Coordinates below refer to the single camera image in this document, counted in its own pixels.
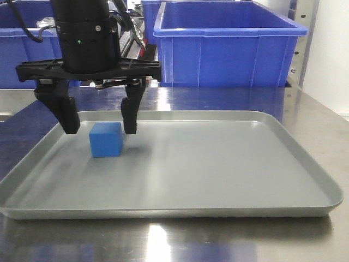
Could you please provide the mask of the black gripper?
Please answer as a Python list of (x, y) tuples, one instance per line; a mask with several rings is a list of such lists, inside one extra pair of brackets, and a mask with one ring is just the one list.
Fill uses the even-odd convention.
[(59, 121), (66, 134), (80, 128), (76, 101), (69, 95), (69, 80), (135, 79), (127, 84), (121, 102), (126, 134), (136, 134), (137, 115), (146, 89), (145, 79), (161, 80), (161, 63), (124, 58), (115, 20), (90, 22), (56, 21), (62, 58), (23, 62), (16, 67), (20, 82), (36, 80), (36, 99)]

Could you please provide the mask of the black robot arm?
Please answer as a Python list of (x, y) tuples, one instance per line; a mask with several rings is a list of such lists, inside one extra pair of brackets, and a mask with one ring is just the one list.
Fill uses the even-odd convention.
[(110, 13), (107, 1), (52, 1), (51, 5), (62, 58), (21, 63), (16, 67), (19, 80), (36, 81), (36, 99), (55, 115), (67, 134), (77, 133), (80, 127), (75, 99), (68, 93), (71, 80), (91, 80), (98, 89), (124, 85), (124, 131), (135, 134), (145, 79), (160, 80), (161, 64), (122, 57), (118, 24), (136, 31), (125, 3), (115, 1), (117, 15)]

